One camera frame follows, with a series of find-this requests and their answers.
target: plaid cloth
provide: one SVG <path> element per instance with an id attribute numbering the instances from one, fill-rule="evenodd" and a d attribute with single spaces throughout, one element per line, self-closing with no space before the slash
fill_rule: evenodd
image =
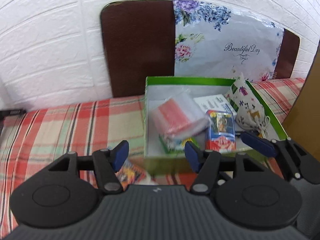
<path id="1" fill-rule="evenodd" d="M 253 85 L 282 121 L 303 82 L 304 79 L 296 78 Z M 144 149 L 143 108 L 143 96 L 137 96 L 42 109 L 22 118 L 6 118 L 0 137 L 0 238 L 17 226 L 8 206 L 12 191 L 64 153 L 76 151 L 79 156 L 89 155 L 128 140 L 130 156 L 141 155 Z M 264 165 L 281 175 L 274 159 Z M 157 176 L 151 182 L 190 187 L 195 176 Z M 82 171 L 80 177 L 95 186 L 92 172 Z"/>

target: wall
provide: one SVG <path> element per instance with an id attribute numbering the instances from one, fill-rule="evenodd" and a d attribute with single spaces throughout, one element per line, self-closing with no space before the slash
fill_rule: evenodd
<path id="1" fill-rule="evenodd" d="M 38 109 L 112 96 L 99 14 L 113 1 L 0 0 L 0 79 L 13 103 Z M 250 9 L 299 35 L 292 76 L 307 75 L 319 42 L 320 0 L 204 1 Z"/>

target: gray ribbed surface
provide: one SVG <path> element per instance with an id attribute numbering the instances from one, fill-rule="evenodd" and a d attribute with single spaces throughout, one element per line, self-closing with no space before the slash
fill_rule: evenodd
<path id="1" fill-rule="evenodd" d="M 184 186 L 130 186 L 107 196 L 98 210 L 62 229 L 19 226 L 6 240 L 284 240 L 304 239 L 293 227 L 257 232 L 225 220 L 207 197 L 189 194 Z"/>
<path id="2" fill-rule="evenodd" d="M 302 208 L 297 218 L 297 228 L 309 238 L 320 231 L 320 185 L 313 185 L 304 179 L 292 179 L 290 184 L 302 195 Z"/>

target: green box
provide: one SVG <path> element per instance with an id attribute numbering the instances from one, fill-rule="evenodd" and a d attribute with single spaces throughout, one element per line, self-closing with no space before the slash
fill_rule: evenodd
<path id="1" fill-rule="evenodd" d="M 177 172 L 189 172 L 190 166 L 184 154 L 166 154 L 159 135 L 155 130 L 153 122 L 149 118 L 149 111 L 162 104 L 170 96 L 182 90 L 188 90 L 192 97 L 201 97 L 217 94 L 225 94 L 233 84 L 234 79 L 204 78 L 204 77 L 147 77 L 145 91 L 145 151 L 144 168 L 151 174 L 168 174 Z M 269 139 L 283 140 L 287 137 L 282 125 L 273 114 L 267 103 L 262 99 L 255 88 L 247 81 L 248 86 L 264 107 L 265 115 L 270 117 L 268 128 Z M 201 148 L 201 136 L 196 138 Z M 246 152 L 258 161 L 265 160 L 265 157 L 245 145 L 240 139 L 236 141 L 237 149 L 226 156 L 234 156 L 237 152 Z"/>

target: drawstring bag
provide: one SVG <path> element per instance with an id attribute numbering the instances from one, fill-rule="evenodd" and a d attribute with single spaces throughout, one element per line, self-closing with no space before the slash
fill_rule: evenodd
<path id="1" fill-rule="evenodd" d="M 269 116 L 265 116 L 264 108 L 246 84 L 241 73 L 231 85 L 225 98 L 237 112 L 235 121 L 244 130 L 258 130 L 263 138 L 268 137 Z"/>

